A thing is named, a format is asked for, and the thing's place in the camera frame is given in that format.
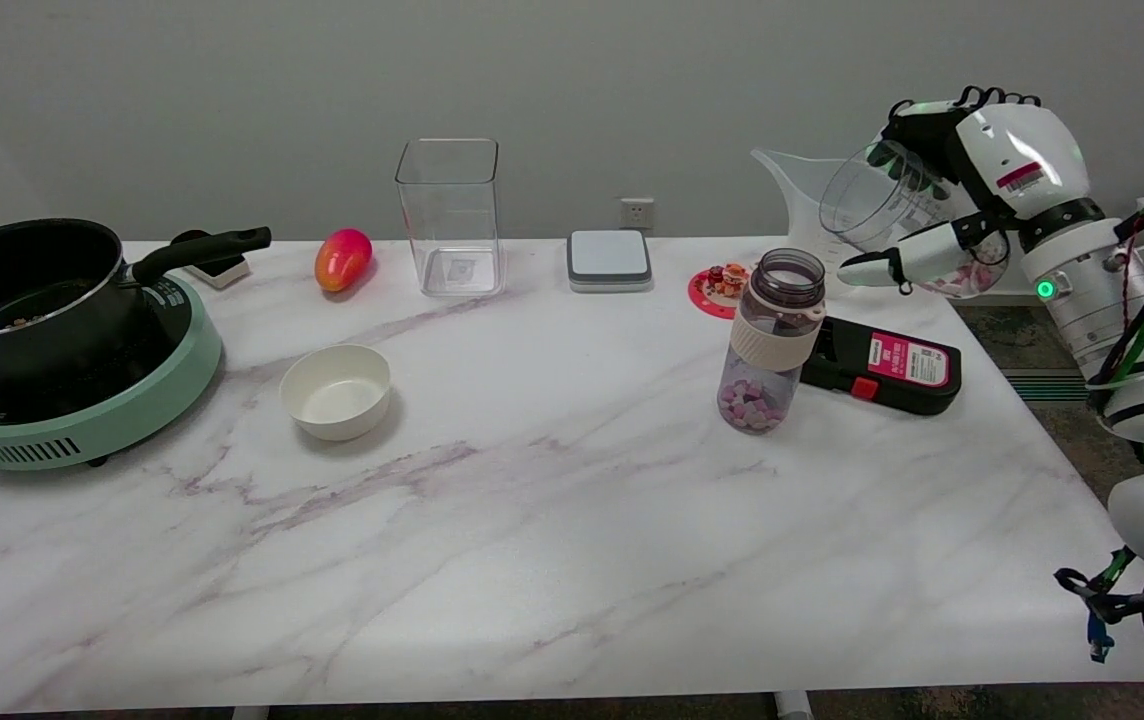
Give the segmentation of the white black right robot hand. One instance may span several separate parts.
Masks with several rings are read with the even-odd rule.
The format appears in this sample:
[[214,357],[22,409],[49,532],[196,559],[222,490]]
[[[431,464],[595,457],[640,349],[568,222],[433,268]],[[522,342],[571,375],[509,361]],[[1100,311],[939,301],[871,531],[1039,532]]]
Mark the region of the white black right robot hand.
[[866,160],[912,190],[943,187],[968,200],[951,217],[848,259],[837,277],[852,286],[974,299],[1003,278],[1014,240],[1030,282],[1117,245],[1115,220],[1090,197],[1078,141],[1035,96],[968,86],[953,101],[901,101]]

